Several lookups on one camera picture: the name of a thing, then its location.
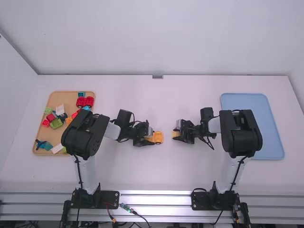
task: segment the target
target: white wall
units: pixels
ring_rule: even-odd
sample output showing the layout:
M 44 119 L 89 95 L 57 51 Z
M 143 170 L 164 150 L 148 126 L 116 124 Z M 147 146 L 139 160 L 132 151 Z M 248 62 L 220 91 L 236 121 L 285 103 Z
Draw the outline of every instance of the white wall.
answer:
M 0 34 L 0 171 L 14 140 L 37 74 Z
M 303 9 L 303 0 L 2 0 L 0 28 L 40 74 L 286 75 L 304 57 Z

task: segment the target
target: building block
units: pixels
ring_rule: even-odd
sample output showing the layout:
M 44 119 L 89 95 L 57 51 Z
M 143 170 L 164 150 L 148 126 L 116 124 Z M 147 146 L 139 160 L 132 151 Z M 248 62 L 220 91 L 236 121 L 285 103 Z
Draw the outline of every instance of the building block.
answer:
M 63 123 L 61 122 L 60 119 L 55 119 L 49 125 L 51 126 L 51 128 L 57 129 L 57 128 L 61 127 L 63 125 Z
M 81 96 L 85 97 L 86 93 L 85 92 L 78 92 L 78 97 L 81 97 Z
M 57 117 L 56 116 L 54 116 L 54 114 L 53 113 L 51 113 L 51 114 L 49 114 L 49 115 L 47 115 L 47 120 L 49 121 L 49 122 L 52 122 L 53 120 L 55 120 Z
M 75 119 L 75 117 L 78 115 L 78 112 L 75 112 L 72 114 L 72 118 Z
M 63 147 L 63 149 L 62 149 L 61 151 L 62 151 L 62 153 L 67 154 L 67 149 L 66 149 L 66 147 Z
M 91 108 L 94 105 L 94 98 L 91 96 L 88 96 L 86 98 L 86 103 L 85 105 L 89 106 L 89 108 Z
M 54 146 L 51 151 L 53 152 L 53 154 L 57 154 L 59 151 L 61 151 L 64 148 L 63 145 L 61 145 L 61 143 L 59 143 L 58 145 Z
M 67 114 L 63 113 L 62 115 L 58 116 L 58 118 L 61 120 L 61 122 L 64 122 L 67 119 Z
M 52 109 L 46 107 L 43 113 L 44 113 L 44 114 L 50 114 L 51 112 L 52 112 Z
M 56 115 L 62 115 L 63 113 L 65 113 L 65 107 L 64 105 L 60 105 L 56 107 Z
M 83 96 L 78 97 L 78 99 L 76 101 L 76 106 L 78 108 L 82 108 L 82 107 L 86 106 L 86 98 Z
M 40 141 L 38 139 L 35 140 L 37 142 L 36 145 L 36 151 L 41 148 L 41 149 L 45 149 L 46 151 L 49 151 L 50 149 L 53 148 L 52 144 L 50 144 L 48 141 Z
M 85 107 L 83 107 L 82 109 L 85 109 L 85 110 L 88 110 L 88 111 L 91 110 L 89 106 L 85 106 Z
M 69 126 L 70 123 L 72 123 L 73 121 L 73 118 L 71 116 L 69 116 L 67 119 L 66 119 L 66 124 Z
M 48 120 L 43 120 L 41 125 L 45 126 L 45 127 L 49 127 L 49 121 Z

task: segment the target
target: blue tray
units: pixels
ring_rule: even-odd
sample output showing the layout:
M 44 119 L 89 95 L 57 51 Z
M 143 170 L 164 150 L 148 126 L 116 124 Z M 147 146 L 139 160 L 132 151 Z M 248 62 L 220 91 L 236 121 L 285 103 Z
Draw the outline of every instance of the blue tray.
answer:
M 263 147 L 253 159 L 281 160 L 285 153 L 268 99 L 263 94 L 222 94 L 223 110 L 251 109 L 263 137 Z

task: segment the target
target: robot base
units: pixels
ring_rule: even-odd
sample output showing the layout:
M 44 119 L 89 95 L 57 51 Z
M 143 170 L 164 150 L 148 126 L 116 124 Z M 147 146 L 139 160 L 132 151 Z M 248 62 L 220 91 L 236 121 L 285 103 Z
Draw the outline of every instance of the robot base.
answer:
M 193 191 L 191 193 L 191 206 L 193 210 L 232 210 L 239 205 L 239 196 L 234 191 L 219 194 L 215 182 L 210 191 Z
M 72 194 L 70 208 L 81 209 L 117 209 L 119 206 L 118 191 L 100 191 L 100 184 L 93 195 L 85 190 L 75 189 Z

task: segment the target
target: red building block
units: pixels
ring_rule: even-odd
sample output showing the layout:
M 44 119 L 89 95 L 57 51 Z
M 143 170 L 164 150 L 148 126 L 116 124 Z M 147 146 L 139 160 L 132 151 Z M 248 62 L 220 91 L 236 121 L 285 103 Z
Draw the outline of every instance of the red building block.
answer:
M 75 112 L 72 114 L 72 118 L 75 119 L 75 117 L 78 115 L 78 112 Z
M 84 106 L 86 106 L 86 98 L 83 96 L 80 96 L 76 101 L 76 106 L 78 108 L 83 108 Z
M 56 117 L 51 113 L 51 114 L 49 114 L 49 115 L 47 115 L 47 120 L 49 121 L 49 122 L 52 122 L 53 120 L 55 120 L 56 119 Z
M 85 106 L 89 106 L 89 108 L 91 108 L 93 105 L 94 105 L 94 98 L 91 97 L 91 96 L 88 96 L 86 98 L 86 103 L 85 103 Z
M 49 121 L 48 120 L 43 120 L 41 125 L 45 126 L 45 127 L 49 127 Z

